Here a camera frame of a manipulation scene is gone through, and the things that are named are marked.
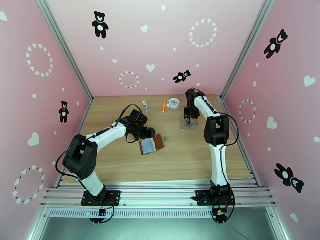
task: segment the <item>pink backdrop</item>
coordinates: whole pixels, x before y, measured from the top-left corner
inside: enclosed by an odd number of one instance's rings
[[[319,7],[320,0],[276,0],[226,99],[258,177],[296,240],[319,239]],[[281,29],[288,38],[267,59],[264,49]],[[276,163],[304,182],[301,193],[276,176]]]
[[[184,94],[197,84],[220,94],[263,2],[47,1],[94,96]],[[95,35],[94,11],[105,14],[106,38]]]
[[[0,238],[25,239],[88,106],[35,0],[0,0]],[[60,122],[61,101],[67,122]]]

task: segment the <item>metal vent grille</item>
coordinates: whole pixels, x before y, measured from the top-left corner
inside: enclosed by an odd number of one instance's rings
[[[112,214],[112,209],[106,216],[98,216],[99,209],[65,209],[52,208],[50,217],[64,218],[107,218]],[[211,211],[207,209],[116,209],[113,218],[210,218]]]

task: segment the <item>wooden table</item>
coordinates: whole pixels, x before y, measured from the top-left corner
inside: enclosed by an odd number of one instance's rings
[[[162,113],[163,100],[177,97],[181,100],[178,109],[166,107]],[[210,103],[222,111],[216,95],[207,95]],[[91,134],[112,124],[130,103],[137,104],[144,112],[141,101],[146,100],[151,108],[145,124],[153,127],[156,134],[165,136],[164,148],[151,154],[141,155],[138,142],[128,144],[124,137],[105,146],[97,155],[96,173],[102,182],[134,182],[158,180],[210,179],[212,166],[209,146],[203,137],[205,119],[200,114],[194,130],[181,130],[179,118],[186,106],[184,95],[175,96],[117,96],[95,97],[81,134]],[[129,115],[134,106],[127,110]],[[228,142],[234,141],[229,129]],[[250,178],[243,157],[235,144],[226,149],[227,175],[229,178]],[[65,183],[75,182],[65,177]]]

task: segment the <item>orange pen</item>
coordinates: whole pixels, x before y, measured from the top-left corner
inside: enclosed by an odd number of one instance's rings
[[[162,112],[164,112],[164,108],[166,107],[166,100],[163,100]]]

